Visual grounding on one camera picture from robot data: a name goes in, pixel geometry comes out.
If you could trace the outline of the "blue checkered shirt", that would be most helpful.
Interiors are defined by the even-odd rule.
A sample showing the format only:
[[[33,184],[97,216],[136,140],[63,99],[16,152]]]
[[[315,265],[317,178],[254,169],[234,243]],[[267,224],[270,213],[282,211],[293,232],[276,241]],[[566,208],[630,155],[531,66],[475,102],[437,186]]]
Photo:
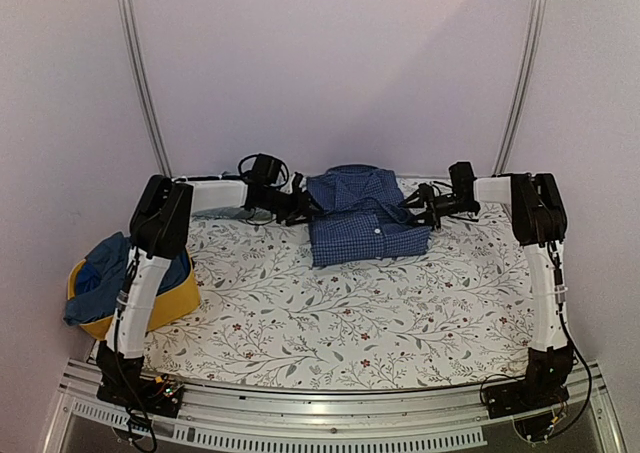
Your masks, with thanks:
[[[309,224],[315,268],[427,252],[430,229],[411,224],[394,171],[337,166],[307,178],[306,189],[323,210]]]

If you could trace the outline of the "light blue t-shirt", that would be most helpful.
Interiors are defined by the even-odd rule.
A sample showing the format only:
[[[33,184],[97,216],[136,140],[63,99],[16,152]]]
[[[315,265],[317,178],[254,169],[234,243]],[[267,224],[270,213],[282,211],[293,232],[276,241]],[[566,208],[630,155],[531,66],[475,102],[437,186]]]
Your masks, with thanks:
[[[242,207],[214,207],[191,212],[193,217],[223,220],[246,220],[252,217],[252,212]]]

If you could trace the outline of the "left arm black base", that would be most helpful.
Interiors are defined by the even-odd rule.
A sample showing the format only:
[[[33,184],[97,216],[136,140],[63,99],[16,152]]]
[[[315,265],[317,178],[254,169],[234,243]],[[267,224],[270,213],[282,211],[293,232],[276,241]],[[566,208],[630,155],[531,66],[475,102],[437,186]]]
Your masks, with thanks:
[[[123,408],[167,418],[177,418],[184,384],[167,374],[146,378],[136,371],[102,372],[97,398]]]

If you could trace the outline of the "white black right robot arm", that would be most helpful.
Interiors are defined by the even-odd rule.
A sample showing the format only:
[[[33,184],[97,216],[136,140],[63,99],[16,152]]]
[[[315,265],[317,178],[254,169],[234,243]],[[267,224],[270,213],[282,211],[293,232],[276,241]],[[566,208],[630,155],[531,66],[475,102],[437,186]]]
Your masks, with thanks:
[[[441,219],[462,213],[480,213],[484,203],[505,206],[511,214],[512,232],[524,255],[534,299],[533,337],[517,400],[537,409],[552,397],[556,383],[566,381],[573,369],[575,347],[568,333],[564,304],[564,243],[568,219],[555,177],[551,173],[512,173],[478,178],[471,164],[449,168],[451,191],[439,194],[422,183],[401,208],[417,209],[411,222],[435,229]]]

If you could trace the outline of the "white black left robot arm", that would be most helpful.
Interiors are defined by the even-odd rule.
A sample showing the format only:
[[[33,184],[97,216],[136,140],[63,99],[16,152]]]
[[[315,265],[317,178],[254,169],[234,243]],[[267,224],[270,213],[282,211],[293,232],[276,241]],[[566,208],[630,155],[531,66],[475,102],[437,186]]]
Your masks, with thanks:
[[[111,376],[111,392],[126,406],[138,407],[148,399],[148,385],[136,375],[142,369],[144,338],[161,280],[186,250],[191,216],[214,209],[260,209],[279,224],[307,223],[323,209],[302,181],[295,174],[285,192],[265,179],[154,175],[148,180],[129,223],[125,279],[96,359],[101,372]]]

